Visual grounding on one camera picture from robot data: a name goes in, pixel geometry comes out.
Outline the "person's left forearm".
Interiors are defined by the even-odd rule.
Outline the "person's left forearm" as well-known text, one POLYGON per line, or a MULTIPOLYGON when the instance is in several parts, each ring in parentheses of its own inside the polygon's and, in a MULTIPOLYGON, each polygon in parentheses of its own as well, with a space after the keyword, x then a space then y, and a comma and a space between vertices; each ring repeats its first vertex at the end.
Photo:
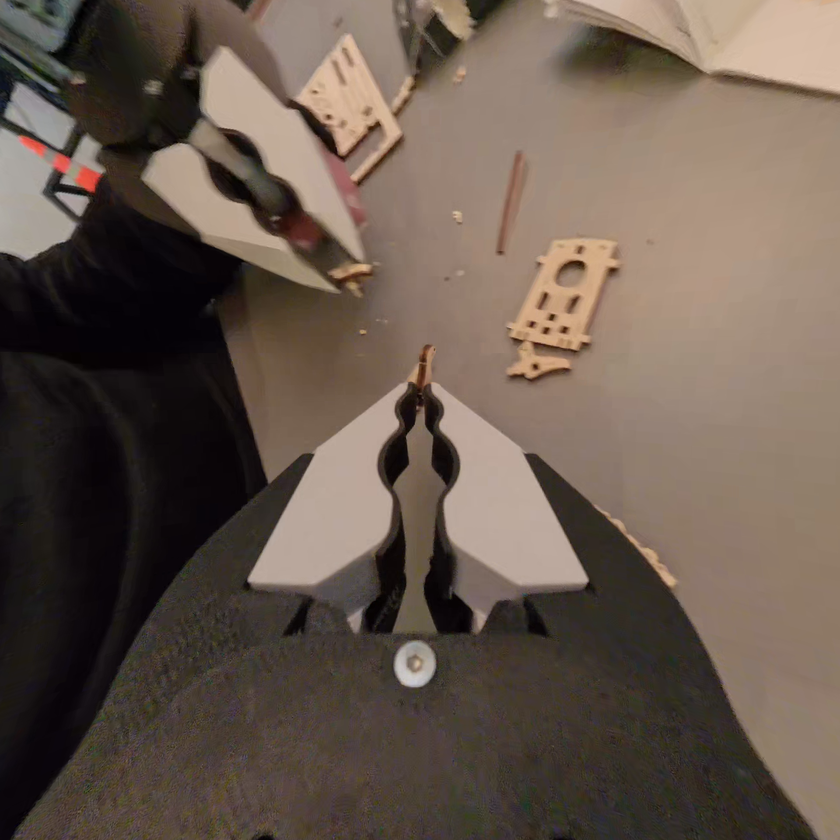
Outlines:
POLYGON ((212 306, 241 267, 142 215, 103 175, 68 240, 2 254, 1 351, 105 363, 189 350, 218 331, 212 306))

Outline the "flat wooden plate with hole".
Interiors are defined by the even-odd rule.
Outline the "flat wooden plate with hole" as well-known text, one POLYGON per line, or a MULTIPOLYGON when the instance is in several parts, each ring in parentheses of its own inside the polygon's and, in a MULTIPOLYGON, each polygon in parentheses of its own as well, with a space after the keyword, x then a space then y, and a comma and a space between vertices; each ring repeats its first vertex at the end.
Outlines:
POLYGON ((572 352, 591 343, 590 330, 607 278, 621 266, 618 243, 602 238, 555 239, 537 258, 538 272, 516 318, 511 340, 572 352))

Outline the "person's black clothing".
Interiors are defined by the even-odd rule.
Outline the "person's black clothing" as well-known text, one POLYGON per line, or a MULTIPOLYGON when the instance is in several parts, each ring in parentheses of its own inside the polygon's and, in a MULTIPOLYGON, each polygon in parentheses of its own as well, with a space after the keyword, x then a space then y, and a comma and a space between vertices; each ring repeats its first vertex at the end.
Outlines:
POLYGON ((2 352, 2 838, 183 565, 266 483, 225 341, 2 352))

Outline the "red and white striped bar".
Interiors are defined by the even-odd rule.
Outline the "red and white striped bar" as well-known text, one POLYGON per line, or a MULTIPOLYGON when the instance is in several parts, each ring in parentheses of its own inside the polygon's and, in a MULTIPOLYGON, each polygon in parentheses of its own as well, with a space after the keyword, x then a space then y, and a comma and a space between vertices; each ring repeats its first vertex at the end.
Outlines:
POLYGON ((101 174, 92 168, 75 161, 69 156, 61 153, 54 147, 41 140, 31 138, 24 134, 17 136, 19 142, 37 156, 45 160, 59 177, 67 177, 71 184, 82 194, 93 194, 98 187, 101 174))

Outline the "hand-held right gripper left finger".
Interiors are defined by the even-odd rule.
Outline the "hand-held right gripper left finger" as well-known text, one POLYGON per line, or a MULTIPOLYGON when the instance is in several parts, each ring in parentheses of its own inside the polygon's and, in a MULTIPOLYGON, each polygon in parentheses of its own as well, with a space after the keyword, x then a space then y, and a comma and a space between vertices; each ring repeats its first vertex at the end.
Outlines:
POLYGON ((370 607, 404 584, 394 484, 416 411, 417 386, 399 384, 315 449, 248 575, 251 589, 310 597, 361 631, 370 607))

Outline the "white instruction booklet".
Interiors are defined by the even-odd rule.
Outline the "white instruction booklet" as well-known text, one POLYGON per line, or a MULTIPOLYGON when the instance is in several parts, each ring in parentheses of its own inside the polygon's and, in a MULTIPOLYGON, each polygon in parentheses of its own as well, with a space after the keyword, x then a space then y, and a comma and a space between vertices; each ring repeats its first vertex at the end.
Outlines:
POLYGON ((546 2, 665 49, 709 76, 839 94, 839 2, 546 2))

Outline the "black metal rack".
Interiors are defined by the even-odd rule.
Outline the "black metal rack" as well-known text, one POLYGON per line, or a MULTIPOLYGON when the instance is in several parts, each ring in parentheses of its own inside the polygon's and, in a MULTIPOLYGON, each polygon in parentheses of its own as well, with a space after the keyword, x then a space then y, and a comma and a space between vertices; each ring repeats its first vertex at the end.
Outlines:
MULTIPOLYGON (((68 62, 78 47, 84 25, 99 5, 95 1, 1 2, 2 130, 17 140, 19 134, 41 140, 74 159, 84 136, 77 122, 71 124, 66 140, 58 146, 9 119, 6 111, 14 88, 23 85, 48 105, 69 112, 64 88, 71 83, 81 84, 83 77, 73 73, 68 62)), ((60 177, 51 167, 42 194, 73 223, 81 216, 64 201, 64 197, 88 200, 91 195, 82 194, 69 178, 60 177)))

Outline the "small slim wooden part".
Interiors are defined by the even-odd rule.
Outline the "small slim wooden part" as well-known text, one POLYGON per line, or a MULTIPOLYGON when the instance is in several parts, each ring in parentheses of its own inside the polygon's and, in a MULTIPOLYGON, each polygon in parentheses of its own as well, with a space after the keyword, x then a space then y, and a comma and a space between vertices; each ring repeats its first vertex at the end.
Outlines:
POLYGON ((417 363, 413 371, 408 375, 406 382, 414 389, 416 410, 419 412, 425 404, 425 390, 433 380, 433 360, 436 348, 431 344, 425 344, 421 349, 417 363))

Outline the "small curved wooden part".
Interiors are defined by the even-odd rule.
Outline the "small curved wooden part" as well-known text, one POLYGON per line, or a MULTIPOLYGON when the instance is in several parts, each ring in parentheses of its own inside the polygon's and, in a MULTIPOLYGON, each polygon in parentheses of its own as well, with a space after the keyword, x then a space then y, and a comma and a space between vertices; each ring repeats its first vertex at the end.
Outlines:
POLYGON ((373 277, 376 265, 368 263, 347 263, 331 269, 328 278, 341 292, 355 298, 364 297, 364 284, 373 277))

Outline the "dark cardboard box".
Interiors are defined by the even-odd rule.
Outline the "dark cardboard box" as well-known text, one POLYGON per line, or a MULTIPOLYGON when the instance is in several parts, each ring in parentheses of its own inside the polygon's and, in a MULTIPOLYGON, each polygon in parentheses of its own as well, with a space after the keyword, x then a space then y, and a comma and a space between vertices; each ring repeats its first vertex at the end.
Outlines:
POLYGON ((497 2, 467 1, 474 19, 471 36, 454 37, 435 13, 433 1, 392 1, 392 15, 402 43, 408 69, 413 75, 432 69, 446 60, 496 7, 497 2))

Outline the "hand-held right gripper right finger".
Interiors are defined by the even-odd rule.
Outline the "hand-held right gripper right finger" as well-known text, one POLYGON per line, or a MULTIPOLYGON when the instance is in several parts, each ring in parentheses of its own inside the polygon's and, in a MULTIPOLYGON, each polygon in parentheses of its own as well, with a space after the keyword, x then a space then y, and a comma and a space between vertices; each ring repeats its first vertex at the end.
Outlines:
POLYGON ((440 633, 478 633, 494 607, 580 592, 589 576, 524 450, 441 385, 425 387, 437 501, 425 597, 440 633))

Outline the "thin brown wooden stick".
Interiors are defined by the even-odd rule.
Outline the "thin brown wooden stick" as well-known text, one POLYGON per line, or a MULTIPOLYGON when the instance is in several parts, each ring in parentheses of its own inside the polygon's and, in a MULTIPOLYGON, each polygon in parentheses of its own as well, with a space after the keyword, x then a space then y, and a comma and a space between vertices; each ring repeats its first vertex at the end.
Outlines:
POLYGON ((511 230, 515 224, 516 215, 521 201, 522 189, 526 179, 526 171, 526 155, 522 150, 518 150, 514 155, 505 200, 500 216, 500 225, 496 244, 497 256, 504 256, 507 251, 511 230))

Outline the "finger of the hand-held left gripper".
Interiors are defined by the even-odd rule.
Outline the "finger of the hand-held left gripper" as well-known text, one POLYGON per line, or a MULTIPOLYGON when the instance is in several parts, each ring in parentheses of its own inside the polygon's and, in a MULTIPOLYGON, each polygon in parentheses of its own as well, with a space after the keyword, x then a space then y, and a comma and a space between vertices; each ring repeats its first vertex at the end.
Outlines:
POLYGON ((259 208, 255 221, 273 243, 306 265, 354 265, 365 260, 358 191, 344 164, 307 125, 304 115, 275 97, 228 47, 216 50, 202 71, 204 117, 228 136, 253 144, 255 155, 223 150, 210 129, 198 148, 245 187, 259 208))
POLYGON ((284 238, 267 232, 250 205, 222 194, 213 183, 204 158, 193 147, 179 143, 155 152, 142 179, 197 231, 205 244, 298 285, 339 291, 284 238))

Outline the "wooden cut-out sheet frame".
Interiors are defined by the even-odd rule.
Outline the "wooden cut-out sheet frame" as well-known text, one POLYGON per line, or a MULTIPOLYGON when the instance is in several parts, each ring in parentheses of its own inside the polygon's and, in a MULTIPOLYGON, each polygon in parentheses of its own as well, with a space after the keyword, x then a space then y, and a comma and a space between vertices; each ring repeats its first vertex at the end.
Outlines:
POLYGON ((391 114, 392 101, 385 99, 351 34, 341 36, 299 90, 296 100, 329 129, 342 159, 347 159, 372 132, 381 132, 377 146, 351 175, 356 185, 362 184, 403 140, 397 117, 391 114))

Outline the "anchor-shaped wooden part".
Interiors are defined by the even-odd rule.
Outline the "anchor-shaped wooden part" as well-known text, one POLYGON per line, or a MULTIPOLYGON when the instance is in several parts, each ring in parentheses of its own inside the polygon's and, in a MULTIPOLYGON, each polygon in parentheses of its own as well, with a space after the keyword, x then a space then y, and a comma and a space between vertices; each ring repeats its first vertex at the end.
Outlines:
POLYGON ((506 369, 507 377, 521 377, 533 382, 542 376, 571 369, 568 359, 557 354, 539 353, 530 341, 520 342, 517 353, 517 359, 506 369))

